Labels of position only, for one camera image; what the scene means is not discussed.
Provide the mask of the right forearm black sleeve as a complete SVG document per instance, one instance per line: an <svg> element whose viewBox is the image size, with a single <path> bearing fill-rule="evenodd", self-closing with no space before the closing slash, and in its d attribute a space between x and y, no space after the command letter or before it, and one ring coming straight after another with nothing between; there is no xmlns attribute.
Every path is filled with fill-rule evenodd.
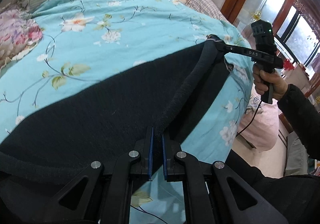
<svg viewBox="0 0 320 224"><path fill-rule="evenodd" d="M284 96L278 101L282 111L310 158L319 160L319 112L293 84L288 85Z"/></svg>

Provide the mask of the right hand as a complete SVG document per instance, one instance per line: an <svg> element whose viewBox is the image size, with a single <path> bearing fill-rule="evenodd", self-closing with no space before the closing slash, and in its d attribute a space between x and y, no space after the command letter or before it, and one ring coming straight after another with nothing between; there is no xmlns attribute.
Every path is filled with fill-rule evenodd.
<svg viewBox="0 0 320 224"><path fill-rule="evenodd" d="M273 87L272 98L279 101L287 92L289 85L277 72L267 73L259 68L259 64L253 65L253 78L255 91L259 95L264 95L269 91L269 87Z"/></svg>

